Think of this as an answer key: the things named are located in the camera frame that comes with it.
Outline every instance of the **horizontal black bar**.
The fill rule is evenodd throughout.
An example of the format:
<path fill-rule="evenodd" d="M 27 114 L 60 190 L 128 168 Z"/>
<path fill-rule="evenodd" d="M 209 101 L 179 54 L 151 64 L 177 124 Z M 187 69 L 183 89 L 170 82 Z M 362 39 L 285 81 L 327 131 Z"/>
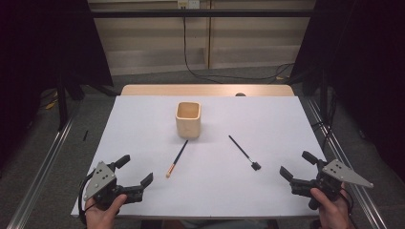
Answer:
<path fill-rule="evenodd" d="M 313 10 L 92 10 L 94 18 L 131 17 L 312 17 Z"/>

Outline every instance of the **human hand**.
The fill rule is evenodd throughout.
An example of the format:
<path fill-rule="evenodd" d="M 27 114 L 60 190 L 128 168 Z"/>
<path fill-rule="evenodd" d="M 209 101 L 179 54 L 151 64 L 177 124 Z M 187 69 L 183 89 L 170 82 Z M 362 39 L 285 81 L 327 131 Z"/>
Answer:
<path fill-rule="evenodd" d="M 89 229 L 112 229 L 114 228 L 114 218 L 119 210 L 119 208 L 124 204 L 127 196 L 124 194 L 119 195 L 114 199 L 113 203 L 111 204 L 110 208 L 106 211 L 102 211 L 95 206 L 92 206 L 96 203 L 93 198 L 89 198 L 86 201 L 86 220 L 87 220 L 87 228 Z"/>
<path fill-rule="evenodd" d="M 317 188 L 310 189 L 312 196 L 318 200 L 321 205 L 319 206 L 319 218 L 321 220 L 322 228 L 329 229 L 349 229 L 349 214 L 348 205 L 346 201 L 339 198 L 335 202 L 331 202 L 325 194 Z"/>

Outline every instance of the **white paper sheet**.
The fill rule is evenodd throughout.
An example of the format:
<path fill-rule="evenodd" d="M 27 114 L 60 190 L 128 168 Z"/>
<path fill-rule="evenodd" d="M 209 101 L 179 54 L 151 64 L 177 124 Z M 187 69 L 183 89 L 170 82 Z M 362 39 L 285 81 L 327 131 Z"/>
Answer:
<path fill-rule="evenodd" d="M 185 147 L 172 176 L 166 172 L 184 139 L 177 135 L 175 113 L 182 101 L 202 104 L 202 132 Z M 257 161 L 250 161 L 229 135 Z M 286 167 L 296 178 L 314 179 L 315 166 L 301 154 L 325 159 L 298 97 L 120 96 L 110 114 L 91 169 L 124 155 L 117 184 L 154 181 L 143 202 L 124 205 L 121 216 L 166 218 L 279 218 L 314 216 L 309 198 L 291 193 L 279 174 Z M 72 211 L 77 216 L 77 204 Z"/>

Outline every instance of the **power outlet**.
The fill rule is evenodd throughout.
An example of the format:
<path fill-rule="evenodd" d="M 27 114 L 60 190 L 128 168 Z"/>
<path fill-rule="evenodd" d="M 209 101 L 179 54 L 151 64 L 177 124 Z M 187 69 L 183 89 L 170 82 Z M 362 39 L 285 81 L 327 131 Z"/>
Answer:
<path fill-rule="evenodd" d="M 188 0 L 178 0 L 178 9 L 179 10 L 188 9 Z"/>
<path fill-rule="evenodd" d="M 191 10 L 199 10 L 200 9 L 200 0 L 189 0 L 188 8 Z"/>

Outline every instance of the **silver metal bracket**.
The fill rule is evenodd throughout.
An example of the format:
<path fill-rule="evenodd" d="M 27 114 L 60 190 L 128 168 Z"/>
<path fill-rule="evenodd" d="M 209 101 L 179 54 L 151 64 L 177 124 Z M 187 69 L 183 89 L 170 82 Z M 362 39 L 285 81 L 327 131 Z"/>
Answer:
<path fill-rule="evenodd" d="M 87 199 L 92 198 L 96 193 L 115 179 L 117 179 L 117 177 L 114 172 L 103 161 L 100 161 L 95 168 L 95 172 L 89 185 L 87 186 L 83 200 L 87 201 Z"/>
<path fill-rule="evenodd" d="M 349 168 L 338 159 L 333 160 L 326 165 L 322 169 L 322 172 L 343 182 L 357 184 L 367 188 L 374 187 L 372 183 L 368 182 L 365 178 L 357 174 L 353 169 Z"/>

